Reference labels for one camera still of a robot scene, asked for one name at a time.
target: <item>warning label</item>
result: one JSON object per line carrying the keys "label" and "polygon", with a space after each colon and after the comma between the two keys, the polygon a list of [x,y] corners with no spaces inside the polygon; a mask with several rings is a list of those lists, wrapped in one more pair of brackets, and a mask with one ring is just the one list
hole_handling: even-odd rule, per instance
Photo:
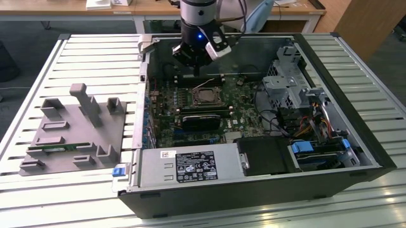
{"label": "warning label", "polygon": [[217,160],[212,151],[176,154],[176,180],[179,183],[217,180]]}

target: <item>green motherboard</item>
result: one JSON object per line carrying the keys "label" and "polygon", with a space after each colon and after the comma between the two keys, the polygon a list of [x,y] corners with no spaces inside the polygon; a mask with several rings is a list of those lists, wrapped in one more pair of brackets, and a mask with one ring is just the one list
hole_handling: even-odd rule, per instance
{"label": "green motherboard", "polygon": [[[237,138],[265,135],[259,115],[253,104],[254,88],[258,82],[245,83],[241,76],[226,76],[219,87],[178,88],[175,83],[164,82],[154,86],[152,113],[159,148],[184,145],[182,143],[206,142],[208,144],[229,143]],[[225,106],[231,108],[231,118],[222,118],[221,125],[212,131],[184,132],[176,110],[190,107]]]}

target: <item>blue latch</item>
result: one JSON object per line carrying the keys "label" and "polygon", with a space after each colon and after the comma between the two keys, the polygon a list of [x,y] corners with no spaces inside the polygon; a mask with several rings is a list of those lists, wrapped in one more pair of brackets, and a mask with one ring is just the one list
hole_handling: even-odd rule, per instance
{"label": "blue latch", "polygon": [[291,150],[294,153],[314,151],[310,141],[295,142],[291,145]]}
{"label": "blue latch", "polygon": [[126,176],[126,167],[114,168],[114,177],[124,177]]}
{"label": "blue latch", "polygon": [[343,143],[343,146],[345,146],[346,150],[349,150],[350,147],[351,147],[349,140],[347,140],[347,139],[343,139],[343,140],[342,140],[342,143]]}
{"label": "blue latch", "polygon": [[298,148],[298,146],[295,144],[291,145],[291,151],[293,151],[293,153],[298,153],[299,152],[299,148]]}

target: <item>aluminum profile table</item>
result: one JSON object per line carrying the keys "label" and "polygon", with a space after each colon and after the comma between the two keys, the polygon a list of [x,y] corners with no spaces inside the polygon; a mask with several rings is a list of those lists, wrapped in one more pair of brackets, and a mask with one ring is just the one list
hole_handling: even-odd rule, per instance
{"label": "aluminum profile table", "polygon": [[[58,41],[0,144],[1,227],[401,227],[406,223],[406,110],[341,38],[306,35],[323,64],[398,169],[334,197],[162,219],[139,219],[111,190],[112,169],[19,176],[46,97],[66,103],[71,83],[130,102],[122,162],[131,158],[136,101],[143,90],[138,35],[72,35]],[[319,85],[319,80],[309,69]]]}

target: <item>floor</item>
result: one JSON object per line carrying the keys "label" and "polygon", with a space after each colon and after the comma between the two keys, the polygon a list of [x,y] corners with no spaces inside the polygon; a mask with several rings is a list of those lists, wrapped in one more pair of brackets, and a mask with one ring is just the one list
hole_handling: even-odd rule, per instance
{"label": "floor", "polygon": [[[0,83],[0,139],[3,138],[15,114],[24,101],[42,70],[48,54],[62,33],[71,34],[120,34],[135,33],[131,21],[82,21],[52,22],[51,30],[44,30],[40,22],[0,22],[0,40],[11,53],[22,73],[16,79]],[[390,35],[367,65],[387,85],[395,96],[406,104],[406,42]]]}

